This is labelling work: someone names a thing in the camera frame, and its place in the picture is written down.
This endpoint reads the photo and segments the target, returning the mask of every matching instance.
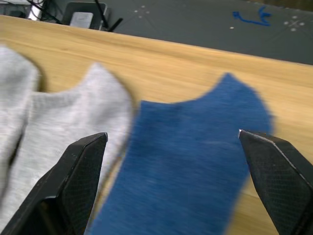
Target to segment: gray sock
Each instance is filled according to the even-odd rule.
[[[26,121],[38,71],[21,55],[0,45],[0,195],[12,157]]]
[[[85,136],[107,132],[109,141],[100,173],[100,187],[124,144],[132,112],[131,97],[100,64],[94,64],[84,81],[71,90],[33,93],[28,124],[0,211],[0,231],[69,144]]]

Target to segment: cable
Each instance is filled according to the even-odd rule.
[[[99,10],[99,13],[100,13],[100,16],[101,16],[101,19],[103,21],[103,24],[104,24],[104,29],[107,31],[107,32],[113,32],[116,27],[118,27],[118,25],[123,21],[123,18],[119,18],[111,28],[109,28],[109,24],[108,24],[108,21],[106,20],[106,17],[104,16],[104,10],[102,9],[100,3],[98,0],[94,0],[94,2],[96,3],[97,5],[97,8]]]
[[[41,17],[40,17],[40,20],[41,21],[48,21],[50,19],[52,19],[46,12],[48,11],[49,9],[49,6],[50,6],[50,0],[45,0],[45,1],[42,1],[42,14],[41,14]],[[56,17],[56,11],[54,9],[54,12],[52,13],[51,12],[51,15]]]
[[[60,12],[61,15],[63,16],[63,12],[61,11],[59,6],[53,0],[45,0],[45,5],[43,6],[43,9],[45,11],[44,11],[44,13],[42,14],[42,17],[41,17],[42,21],[48,21],[48,20],[52,19],[48,14],[46,14],[46,11],[48,11],[48,9],[51,9],[51,11],[49,11],[49,13],[52,16],[54,16],[55,18],[57,18],[58,12]]]
[[[108,24],[108,22],[107,22],[105,16],[103,15],[104,10],[102,9],[102,7],[101,7],[99,1],[98,1],[98,0],[94,0],[94,2],[96,3],[97,8],[98,8],[98,10],[99,10],[99,12],[100,12],[100,16],[101,16],[101,19],[102,19],[102,21],[103,21],[104,28],[109,28],[109,24]]]
[[[51,15],[46,9],[44,9],[44,8],[42,8],[42,7],[40,7],[40,6],[38,6],[36,3],[34,3],[33,0],[27,0],[27,1],[28,1],[32,6],[38,8],[38,9],[41,10],[43,13],[45,13],[46,15],[48,15],[49,17],[51,17],[53,20],[55,20],[55,22],[56,22],[57,24],[62,24],[62,22],[61,22],[59,19],[57,19],[55,16]]]
[[[41,14],[41,16],[38,17],[37,14],[34,13],[34,11],[33,11],[33,7],[32,7],[32,6],[33,6],[34,4],[35,4],[35,3],[34,3],[34,1],[32,0],[31,7],[30,7],[30,12],[31,12],[32,16],[34,16],[37,20],[42,21],[43,15]]]

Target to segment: wood grain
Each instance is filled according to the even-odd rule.
[[[312,66],[4,16],[0,30],[2,42],[40,68],[46,92],[77,85],[95,61],[114,73],[136,101],[193,99],[212,89],[223,73],[234,73],[272,111],[275,135],[313,163]],[[251,180],[227,234],[277,234]]]

